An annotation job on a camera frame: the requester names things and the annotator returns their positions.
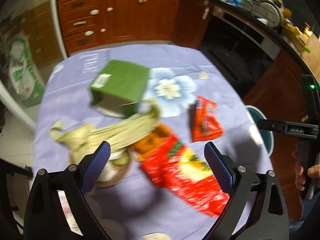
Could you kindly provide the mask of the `white tissue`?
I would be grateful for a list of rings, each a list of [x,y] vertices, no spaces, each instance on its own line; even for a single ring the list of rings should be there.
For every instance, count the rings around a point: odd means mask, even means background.
[[[108,159],[100,177],[98,178],[98,181],[111,181],[113,178],[116,177],[116,175],[120,172],[120,170],[125,166],[117,166],[112,163],[112,160],[116,158],[118,155],[120,155],[121,152],[114,152],[110,155],[110,158]]]

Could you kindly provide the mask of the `green fruit peel slice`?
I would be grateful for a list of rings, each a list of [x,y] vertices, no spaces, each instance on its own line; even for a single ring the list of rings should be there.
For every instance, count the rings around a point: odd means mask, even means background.
[[[124,166],[130,162],[130,154],[127,151],[121,152],[116,158],[112,160],[112,163],[117,166]]]

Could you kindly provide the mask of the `dried corn husk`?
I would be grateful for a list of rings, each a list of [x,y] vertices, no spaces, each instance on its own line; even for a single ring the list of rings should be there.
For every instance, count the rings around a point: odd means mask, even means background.
[[[65,145],[69,150],[72,163],[78,164],[81,159],[94,153],[98,146],[106,141],[111,152],[117,152],[140,141],[157,127],[161,117],[161,108],[156,100],[144,101],[150,107],[147,112],[140,112],[102,128],[95,128],[85,123],[68,132],[63,131],[63,122],[57,121],[50,129],[50,136],[55,142]]]

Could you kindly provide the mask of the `orange peel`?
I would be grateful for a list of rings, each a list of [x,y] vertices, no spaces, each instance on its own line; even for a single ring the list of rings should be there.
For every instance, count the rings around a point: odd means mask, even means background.
[[[136,160],[143,162],[148,159],[171,134],[172,129],[169,126],[158,124],[149,135],[131,145],[131,148],[136,152]]]

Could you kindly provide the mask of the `red foil snack bag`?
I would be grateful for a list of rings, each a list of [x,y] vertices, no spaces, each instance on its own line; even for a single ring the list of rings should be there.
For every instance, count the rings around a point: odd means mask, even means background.
[[[229,200],[208,164],[174,134],[140,167],[153,185],[169,189],[205,215],[219,216]]]

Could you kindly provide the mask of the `orange red snack packet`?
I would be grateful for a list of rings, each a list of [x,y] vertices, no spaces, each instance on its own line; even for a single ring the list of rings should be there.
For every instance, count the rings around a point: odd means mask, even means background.
[[[191,141],[209,141],[221,137],[223,127],[216,118],[217,103],[202,96],[196,97],[191,118]]]

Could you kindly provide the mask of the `green cardboard box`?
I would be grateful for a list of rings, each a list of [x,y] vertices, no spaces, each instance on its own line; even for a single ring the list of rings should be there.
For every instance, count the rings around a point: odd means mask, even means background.
[[[92,105],[107,116],[132,116],[138,111],[149,71],[149,68],[140,64],[111,60],[89,86]]]

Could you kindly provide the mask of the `wooden kitchen cabinets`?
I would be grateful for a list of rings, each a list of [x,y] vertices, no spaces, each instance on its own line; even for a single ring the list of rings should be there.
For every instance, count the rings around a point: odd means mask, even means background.
[[[268,119],[309,122],[300,77],[311,70],[274,30],[219,0],[56,0],[67,54],[121,42],[168,41],[198,49],[215,5],[250,24],[280,47],[264,75],[242,98]]]

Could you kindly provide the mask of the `purple floral tablecloth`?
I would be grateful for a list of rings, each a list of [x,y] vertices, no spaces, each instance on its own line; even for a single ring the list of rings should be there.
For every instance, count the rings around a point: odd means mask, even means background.
[[[230,195],[204,158],[206,139],[236,166],[272,169],[247,108],[198,50],[129,45],[56,65],[42,98],[34,170],[62,171],[106,141],[86,200],[112,239],[202,239]]]

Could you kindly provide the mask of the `built-in black oven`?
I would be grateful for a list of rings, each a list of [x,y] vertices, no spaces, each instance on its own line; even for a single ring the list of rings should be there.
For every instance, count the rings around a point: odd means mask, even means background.
[[[280,53],[271,39],[215,5],[199,50],[243,98]]]

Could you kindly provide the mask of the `green white rice sack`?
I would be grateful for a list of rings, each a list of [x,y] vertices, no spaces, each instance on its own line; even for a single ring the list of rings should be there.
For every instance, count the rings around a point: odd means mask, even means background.
[[[27,37],[23,32],[13,36],[8,46],[9,78],[25,107],[38,105],[44,95],[44,81],[33,61]]]

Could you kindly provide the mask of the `dish rack with plates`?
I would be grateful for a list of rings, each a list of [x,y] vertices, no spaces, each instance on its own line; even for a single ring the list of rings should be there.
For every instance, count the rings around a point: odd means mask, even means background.
[[[239,7],[271,28],[284,25],[283,11],[275,0],[227,0],[228,4]]]

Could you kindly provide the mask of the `glass sliding door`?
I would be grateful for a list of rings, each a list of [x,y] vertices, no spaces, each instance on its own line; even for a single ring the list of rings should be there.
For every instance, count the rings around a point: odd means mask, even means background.
[[[50,72],[66,57],[56,0],[1,0],[1,103],[31,130]]]

